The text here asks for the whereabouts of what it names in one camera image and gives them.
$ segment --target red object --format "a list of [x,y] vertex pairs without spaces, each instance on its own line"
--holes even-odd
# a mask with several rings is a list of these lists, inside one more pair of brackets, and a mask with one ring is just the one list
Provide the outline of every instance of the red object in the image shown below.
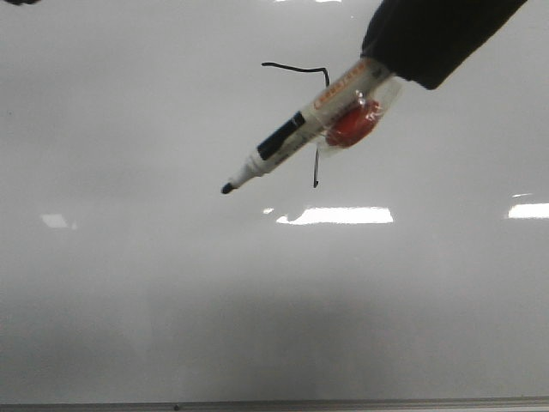
[[380,119],[379,103],[368,100],[340,118],[328,131],[326,143],[349,148],[368,136]]

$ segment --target black sleeve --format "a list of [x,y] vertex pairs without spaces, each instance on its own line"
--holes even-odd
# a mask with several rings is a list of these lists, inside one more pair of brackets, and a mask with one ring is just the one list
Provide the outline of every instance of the black sleeve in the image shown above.
[[525,2],[383,0],[371,19],[361,56],[434,89]]

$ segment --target dry erase marker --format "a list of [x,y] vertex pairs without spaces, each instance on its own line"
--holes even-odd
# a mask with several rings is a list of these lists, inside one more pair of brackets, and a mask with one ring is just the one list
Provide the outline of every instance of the dry erase marker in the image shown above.
[[306,143],[352,110],[391,75],[379,62],[361,58],[336,82],[325,88],[309,105],[295,113],[277,131],[252,151],[244,165],[223,186],[222,193],[263,176],[296,153]]

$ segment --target black marker tip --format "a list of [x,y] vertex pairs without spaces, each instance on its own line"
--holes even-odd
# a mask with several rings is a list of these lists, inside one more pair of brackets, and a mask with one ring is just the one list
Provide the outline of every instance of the black marker tip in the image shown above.
[[234,187],[230,183],[227,183],[223,186],[223,189],[221,189],[221,193],[226,195],[227,193],[231,193],[234,190]]

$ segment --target white surface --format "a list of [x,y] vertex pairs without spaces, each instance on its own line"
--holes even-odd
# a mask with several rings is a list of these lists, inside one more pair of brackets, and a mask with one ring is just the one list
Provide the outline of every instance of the white surface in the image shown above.
[[[545,1],[315,190],[220,194],[323,86],[260,63],[336,77],[376,7],[0,4],[0,403],[548,394]],[[280,224],[330,208],[393,221]]]

